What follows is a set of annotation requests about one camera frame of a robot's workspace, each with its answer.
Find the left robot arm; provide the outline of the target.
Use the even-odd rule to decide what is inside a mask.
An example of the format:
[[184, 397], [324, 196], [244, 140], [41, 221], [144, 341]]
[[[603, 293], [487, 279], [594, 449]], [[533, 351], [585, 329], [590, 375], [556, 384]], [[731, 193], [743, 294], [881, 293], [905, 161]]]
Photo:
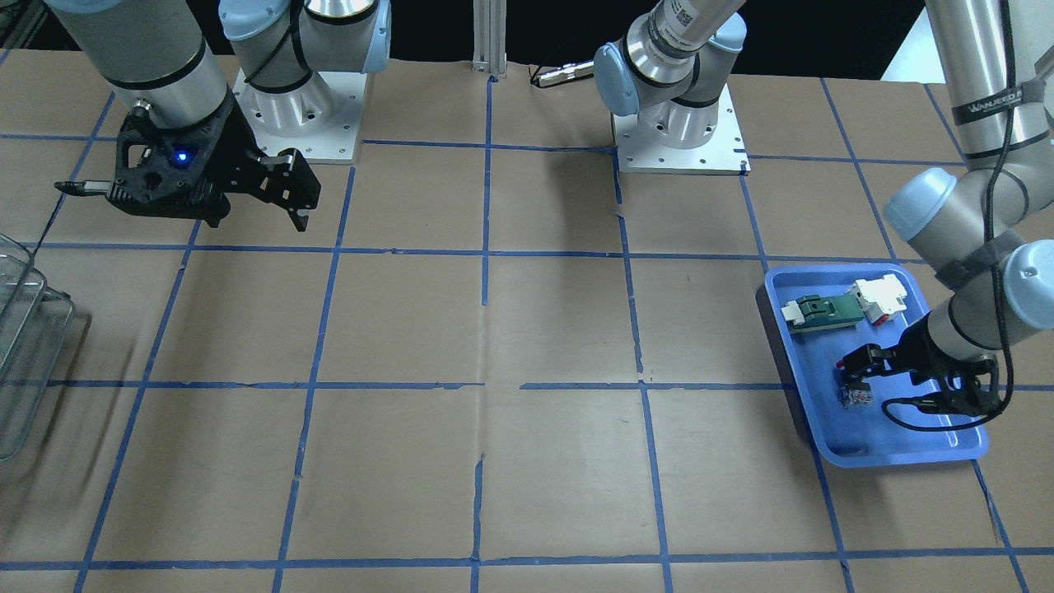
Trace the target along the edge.
[[[745, 39], [739, 7], [661, 1], [638, 16], [596, 50], [604, 104], [617, 116], [711, 108]], [[1017, 74], [1008, 1], [928, 1], [926, 9], [967, 170], [926, 170], [884, 215], [951, 296], [897, 344], [850, 352], [838, 386], [843, 403], [863, 403], [870, 378], [907, 374], [937, 390], [902, 404], [985, 420], [1012, 398], [1012, 347], [1052, 327], [1052, 242], [1024, 241], [1015, 230], [1052, 205], [1045, 78]]]

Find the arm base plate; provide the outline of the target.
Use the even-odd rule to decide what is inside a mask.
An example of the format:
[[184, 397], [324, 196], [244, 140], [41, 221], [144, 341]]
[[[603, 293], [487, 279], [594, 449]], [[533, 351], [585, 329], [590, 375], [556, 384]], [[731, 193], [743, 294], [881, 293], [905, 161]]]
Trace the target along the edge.
[[233, 94], [268, 155], [296, 149], [311, 164], [352, 165], [369, 83], [362, 72], [316, 72], [300, 88], [268, 94], [239, 71]]
[[746, 175], [752, 171], [727, 84], [718, 101], [703, 108], [667, 101], [632, 116], [613, 114], [611, 131], [621, 172]]

